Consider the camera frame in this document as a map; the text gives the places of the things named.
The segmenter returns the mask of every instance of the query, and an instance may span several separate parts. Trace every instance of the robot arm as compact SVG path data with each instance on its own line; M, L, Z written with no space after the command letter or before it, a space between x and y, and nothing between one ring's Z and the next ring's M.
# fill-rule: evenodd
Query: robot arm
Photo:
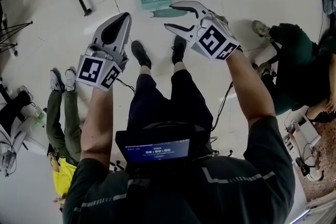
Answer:
M164 24L165 28L189 42L191 48L209 59L225 60L239 42L228 27L224 17L216 15L197 1L181 1L170 5L173 9L195 13L200 25L185 28Z
M108 19L96 30L92 43L80 56L76 80L108 91L128 62L124 51L132 18L122 13Z

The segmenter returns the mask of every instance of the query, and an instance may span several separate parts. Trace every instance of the black t-shirt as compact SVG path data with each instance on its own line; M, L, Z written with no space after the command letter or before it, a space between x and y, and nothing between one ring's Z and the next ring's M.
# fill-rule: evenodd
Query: black t-shirt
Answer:
M84 159L72 179L63 221L284 223L295 178L275 117L251 127L244 157L213 157L156 180L130 180L125 172L108 173L99 161ZM139 185L146 188L134 191Z

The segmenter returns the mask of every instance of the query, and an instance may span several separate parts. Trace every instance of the brown floor mat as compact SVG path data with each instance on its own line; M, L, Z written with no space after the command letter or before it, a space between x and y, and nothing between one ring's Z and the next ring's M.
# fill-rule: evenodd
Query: brown floor mat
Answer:
M324 170L324 179L312 182L303 177L300 168L296 167L307 201L323 197L336 189L336 120L330 123L316 123L315 129L321 135L317 149L321 152L320 165Z

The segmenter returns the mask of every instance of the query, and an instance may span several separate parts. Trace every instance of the black shorts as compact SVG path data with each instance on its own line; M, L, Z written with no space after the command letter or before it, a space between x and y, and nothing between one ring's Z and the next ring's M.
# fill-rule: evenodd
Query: black shorts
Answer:
M209 132L212 128L213 117L187 70L180 70L172 76L170 100L156 88L150 75L138 77L127 129L142 129L166 121L194 123Z

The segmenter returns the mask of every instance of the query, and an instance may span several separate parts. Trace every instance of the green pants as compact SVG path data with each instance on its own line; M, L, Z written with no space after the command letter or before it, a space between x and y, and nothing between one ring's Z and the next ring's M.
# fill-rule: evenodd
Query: green pants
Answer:
M64 96L64 133L59 123L62 94L53 91L48 100L47 135L52 147L58 151L59 157L65 158L67 163L76 165L80 161L81 153L77 93L66 91Z
M277 82L273 83L273 77L266 75L262 80L270 92L277 115L293 109L297 103L291 87L295 87L293 73L304 65L312 63L318 54L318 46L313 43L307 34L297 25L280 24L272 26L269 35L282 45L279 56ZM336 52L336 39L326 38L321 44L321 50Z

